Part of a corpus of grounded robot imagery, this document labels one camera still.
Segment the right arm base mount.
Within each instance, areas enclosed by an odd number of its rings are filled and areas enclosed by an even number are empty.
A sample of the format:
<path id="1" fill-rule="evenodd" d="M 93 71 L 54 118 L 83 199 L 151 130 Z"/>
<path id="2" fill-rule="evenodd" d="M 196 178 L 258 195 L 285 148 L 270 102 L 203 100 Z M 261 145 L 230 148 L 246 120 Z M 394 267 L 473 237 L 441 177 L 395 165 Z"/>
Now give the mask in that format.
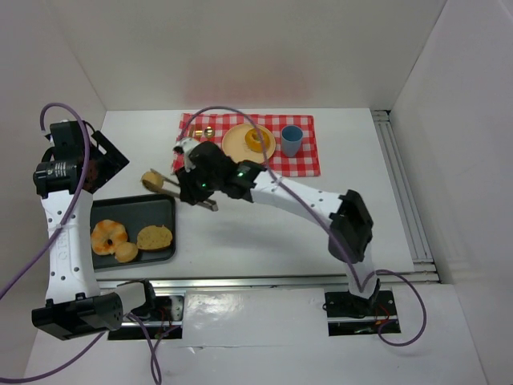
<path id="1" fill-rule="evenodd" d="M 398 311 L 391 290 L 381 290 L 370 307 L 358 305 L 347 291 L 325 292 L 328 333 L 333 336 L 383 334 L 401 332 Z"/>

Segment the glazed donut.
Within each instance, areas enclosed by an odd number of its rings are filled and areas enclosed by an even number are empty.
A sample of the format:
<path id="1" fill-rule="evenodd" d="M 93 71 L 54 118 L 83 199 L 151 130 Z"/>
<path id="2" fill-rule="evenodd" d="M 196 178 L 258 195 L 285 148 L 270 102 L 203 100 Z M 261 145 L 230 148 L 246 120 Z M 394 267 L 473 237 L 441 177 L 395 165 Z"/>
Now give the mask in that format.
<path id="1" fill-rule="evenodd" d="M 261 129 L 250 129 L 244 137 L 248 148 L 253 152 L 263 153 L 269 147 L 269 135 Z"/>

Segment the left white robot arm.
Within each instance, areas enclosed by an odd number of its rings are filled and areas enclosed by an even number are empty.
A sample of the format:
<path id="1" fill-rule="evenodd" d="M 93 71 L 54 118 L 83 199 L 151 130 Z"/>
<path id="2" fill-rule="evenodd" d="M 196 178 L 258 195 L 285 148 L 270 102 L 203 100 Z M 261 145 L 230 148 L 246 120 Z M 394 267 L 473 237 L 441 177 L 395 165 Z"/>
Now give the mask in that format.
<path id="1" fill-rule="evenodd" d="M 129 281 L 101 294 L 92 261 L 93 194 L 128 160 L 82 120 L 50 126 L 52 142 L 33 181 L 46 214 L 50 276 L 43 307 L 33 325 L 59 340 L 118 330 L 127 314 L 146 314 L 156 303 L 147 279 Z"/>

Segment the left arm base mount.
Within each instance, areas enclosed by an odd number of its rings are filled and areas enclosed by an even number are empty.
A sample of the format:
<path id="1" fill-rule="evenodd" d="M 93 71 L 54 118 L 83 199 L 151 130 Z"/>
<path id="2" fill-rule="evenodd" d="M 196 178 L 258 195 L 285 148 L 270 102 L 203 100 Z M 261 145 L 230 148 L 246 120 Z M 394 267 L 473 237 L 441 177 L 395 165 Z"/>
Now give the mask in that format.
<path id="1" fill-rule="evenodd" d="M 149 337 L 157 341 L 182 339 L 184 318 L 184 295 L 169 294 L 160 295 L 155 299 L 155 307 L 145 313 L 138 313 Z M 127 318 L 119 330 L 108 333 L 110 341 L 135 341 L 144 340 L 145 334 L 137 322 Z"/>

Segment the metal tongs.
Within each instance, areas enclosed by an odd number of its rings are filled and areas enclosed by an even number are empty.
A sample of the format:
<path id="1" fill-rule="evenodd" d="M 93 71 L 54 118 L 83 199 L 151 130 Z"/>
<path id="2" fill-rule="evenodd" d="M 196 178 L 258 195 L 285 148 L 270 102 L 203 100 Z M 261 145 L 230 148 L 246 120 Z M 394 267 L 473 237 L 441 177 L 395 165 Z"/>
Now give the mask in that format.
<path id="1" fill-rule="evenodd" d="M 145 187 L 146 190 L 148 190 L 152 193 L 160 193 L 160 194 L 164 194 L 164 195 L 169 195 L 170 197 L 174 197 L 174 198 L 179 199 L 180 201 L 183 201 L 180 197 L 181 186 L 177 181 L 170 179 L 169 177 L 156 171 L 153 168 L 150 168 L 149 172 L 155 174 L 157 176 L 158 180 L 162 180 L 162 186 L 160 186 L 159 184 L 153 184 L 151 181 L 146 181 L 146 182 L 141 181 L 141 183 L 143 184 L 143 186 Z M 175 186 L 176 187 L 175 191 L 165 188 L 164 187 L 165 184 L 170 184 L 172 186 Z M 212 212 L 217 212 L 219 210 L 217 202 L 212 199 L 209 199 L 209 198 L 204 201 L 197 201 L 196 203 L 194 203 L 194 205 L 197 205 L 201 208 L 207 209 Z"/>

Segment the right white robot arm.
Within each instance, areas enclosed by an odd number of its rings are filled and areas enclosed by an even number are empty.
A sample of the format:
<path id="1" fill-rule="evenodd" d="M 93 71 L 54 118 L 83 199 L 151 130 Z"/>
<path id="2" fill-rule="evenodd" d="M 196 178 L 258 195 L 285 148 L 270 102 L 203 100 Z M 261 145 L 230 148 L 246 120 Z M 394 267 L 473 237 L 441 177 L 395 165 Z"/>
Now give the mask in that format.
<path id="1" fill-rule="evenodd" d="M 176 171 L 180 199 L 190 205 L 221 192 L 234 200 L 269 205 L 319 225 L 328 234 L 329 253 L 345 265 L 349 292 L 365 301 L 379 288 L 370 256 L 374 222 L 361 195 L 324 192 L 277 175 L 262 164 L 235 162 L 214 143 L 193 138 L 174 147 L 184 164 Z"/>

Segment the small round bun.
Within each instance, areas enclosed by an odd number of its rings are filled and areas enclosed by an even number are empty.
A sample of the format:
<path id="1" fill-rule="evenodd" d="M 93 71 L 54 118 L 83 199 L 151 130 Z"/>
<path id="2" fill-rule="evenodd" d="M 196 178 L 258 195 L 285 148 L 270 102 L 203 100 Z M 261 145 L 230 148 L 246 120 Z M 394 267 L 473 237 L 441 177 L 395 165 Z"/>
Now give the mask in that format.
<path id="1" fill-rule="evenodd" d="M 162 193 L 164 186 L 163 176 L 155 171 L 147 171 L 141 176 L 141 184 L 146 190 L 153 193 Z"/>

